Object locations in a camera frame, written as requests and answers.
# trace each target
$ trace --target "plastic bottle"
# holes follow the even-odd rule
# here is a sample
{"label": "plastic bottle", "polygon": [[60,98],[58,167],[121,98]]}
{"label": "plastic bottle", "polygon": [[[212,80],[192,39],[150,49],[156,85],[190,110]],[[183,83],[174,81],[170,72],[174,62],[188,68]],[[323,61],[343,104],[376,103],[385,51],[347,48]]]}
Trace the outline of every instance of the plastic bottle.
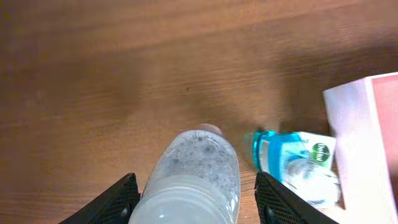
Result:
{"label": "plastic bottle", "polygon": [[238,158],[217,127],[201,128],[179,134],[165,150],[130,224],[236,223]]}

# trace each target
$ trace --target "pink box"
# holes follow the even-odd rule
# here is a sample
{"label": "pink box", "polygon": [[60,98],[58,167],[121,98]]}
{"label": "pink box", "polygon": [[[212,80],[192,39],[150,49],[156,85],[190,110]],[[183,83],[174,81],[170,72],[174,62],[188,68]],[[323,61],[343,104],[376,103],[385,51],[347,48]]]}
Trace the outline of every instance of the pink box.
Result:
{"label": "pink box", "polygon": [[356,80],[323,95],[337,138],[348,219],[398,223],[393,191],[398,191],[398,72]]}

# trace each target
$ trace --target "wood grain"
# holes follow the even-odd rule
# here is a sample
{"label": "wood grain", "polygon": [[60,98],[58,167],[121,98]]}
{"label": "wood grain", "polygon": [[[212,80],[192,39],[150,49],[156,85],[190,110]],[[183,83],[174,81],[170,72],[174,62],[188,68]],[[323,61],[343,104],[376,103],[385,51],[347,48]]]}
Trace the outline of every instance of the wood grain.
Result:
{"label": "wood grain", "polygon": [[239,223],[259,223],[247,138],[328,129],[321,92],[397,70],[398,2],[36,0],[0,4],[0,223],[56,223],[171,140],[219,126]]}

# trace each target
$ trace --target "green logo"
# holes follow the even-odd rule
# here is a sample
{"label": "green logo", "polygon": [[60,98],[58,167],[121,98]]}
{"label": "green logo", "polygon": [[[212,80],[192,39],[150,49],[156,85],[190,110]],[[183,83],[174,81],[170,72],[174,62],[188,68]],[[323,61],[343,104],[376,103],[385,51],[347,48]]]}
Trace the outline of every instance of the green logo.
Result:
{"label": "green logo", "polygon": [[324,143],[312,146],[312,158],[317,162],[325,162],[330,156],[329,148]]}

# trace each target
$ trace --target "clear plastic bottle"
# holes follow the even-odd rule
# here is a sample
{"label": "clear plastic bottle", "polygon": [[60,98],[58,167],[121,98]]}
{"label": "clear plastic bottle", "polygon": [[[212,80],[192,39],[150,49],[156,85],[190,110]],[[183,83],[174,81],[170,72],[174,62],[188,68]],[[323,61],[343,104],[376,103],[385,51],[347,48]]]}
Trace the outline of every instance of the clear plastic bottle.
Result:
{"label": "clear plastic bottle", "polygon": [[202,127],[179,134],[165,150],[130,224],[236,223],[238,158],[217,127]]}

